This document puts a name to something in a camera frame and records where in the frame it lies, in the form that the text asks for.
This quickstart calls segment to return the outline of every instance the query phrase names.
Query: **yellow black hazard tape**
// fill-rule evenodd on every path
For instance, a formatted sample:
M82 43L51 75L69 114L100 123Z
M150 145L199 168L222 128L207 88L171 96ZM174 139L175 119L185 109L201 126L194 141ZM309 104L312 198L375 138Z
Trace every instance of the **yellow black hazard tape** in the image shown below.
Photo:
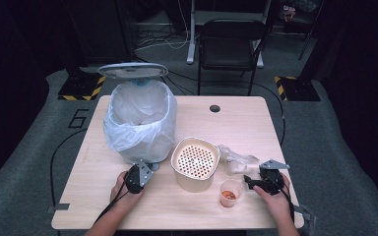
M96 86L94 87L94 91L91 95L59 95L58 99L60 100L95 100L97 95L100 93L100 89L102 88L103 82L105 82L106 77L101 77L97 81Z
M278 92L281 96L281 100L287 100L286 92L282 85L282 79L296 80L296 77L275 77L276 86L278 87Z

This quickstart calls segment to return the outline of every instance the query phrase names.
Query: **finger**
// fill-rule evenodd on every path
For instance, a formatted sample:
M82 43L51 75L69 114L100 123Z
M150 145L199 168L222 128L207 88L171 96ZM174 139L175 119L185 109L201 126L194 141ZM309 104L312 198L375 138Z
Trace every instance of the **finger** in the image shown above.
M282 174L283 182L284 182L283 190L284 191L288 191L289 190L289 186L290 186L289 179L283 173L281 173L281 174Z
M111 195L110 195L110 198L114 198L116 193L118 193L118 188L116 186L114 186L112 189L111 189Z
M263 200L267 200L267 198L270 196L268 193L266 193L266 191L264 191L264 189L260 188L259 186L255 185L253 187L253 190L263 199Z
M116 177L116 183L115 186L121 186L124 182L125 175L127 174L127 171L122 171L118 177Z

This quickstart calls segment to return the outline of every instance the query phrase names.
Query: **gray carpet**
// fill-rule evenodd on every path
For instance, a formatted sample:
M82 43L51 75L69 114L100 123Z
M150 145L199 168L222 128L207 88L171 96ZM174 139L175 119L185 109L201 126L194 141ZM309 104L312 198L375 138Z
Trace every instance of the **gray carpet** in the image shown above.
M314 81L313 85L321 97L320 102L282 102L285 119L283 137L284 125L279 97L275 96L274 76L298 76L314 43L315 40L312 40L304 58L298 61L303 45L301 36L272 34L263 52L265 67L256 73L252 95L263 96L268 102L280 141L283 138L283 154L291 166L291 181L299 202L317 217L314 235L378 235L376 186L361 170L344 142L336 114L318 81ZM165 81L175 95L190 95L196 92L193 80L196 78L197 61L194 65L185 63L187 48L187 44L180 49L169 45L152 46L136 53L140 58L160 63L172 72ZM87 128L97 104L97 99L58 100L57 92L66 79L65 71L47 77L50 92L46 104L0 171L0 235L57 235L51 227L52 214L46 213L52 205L50 160L66 138L81 131L81 128L69 128L78 109L84 109L79 116L86 117L82 128ZM117 84L117 81L107 79L98 97L110 94ZM219 91L217 88L205 88L203 92ZM225 88L221 92L240 95L247 91ZM54 155L56 201L62 194L84 135L85 132L74 135ZM307 235L310 231L303 228L301 232ZM83 233L61 231L61 235ZM248 235L276 235L276 231L251 230Z

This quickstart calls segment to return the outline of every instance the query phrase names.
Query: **white plastic bag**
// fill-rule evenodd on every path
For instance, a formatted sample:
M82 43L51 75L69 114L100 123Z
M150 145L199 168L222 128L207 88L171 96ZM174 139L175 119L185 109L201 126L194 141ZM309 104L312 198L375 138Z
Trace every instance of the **white plastic bag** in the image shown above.
M220 161L225 164L228 174L247 174L259 169L259 159L254 155L241 155L229 147L219 145Z
M131 163L160 162L173 148L176 112L176 98L164 83L120 84L103 122L107 144Z

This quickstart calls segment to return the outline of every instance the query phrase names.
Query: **trash can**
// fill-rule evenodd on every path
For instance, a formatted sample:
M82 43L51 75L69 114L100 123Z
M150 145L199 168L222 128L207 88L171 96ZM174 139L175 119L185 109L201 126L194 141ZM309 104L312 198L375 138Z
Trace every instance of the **trash can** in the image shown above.
M174 146L177 102L168 86L154 80L167 69L153 63L122 63L99 68L118 79L103 120L107 145L130 163L157 163Z

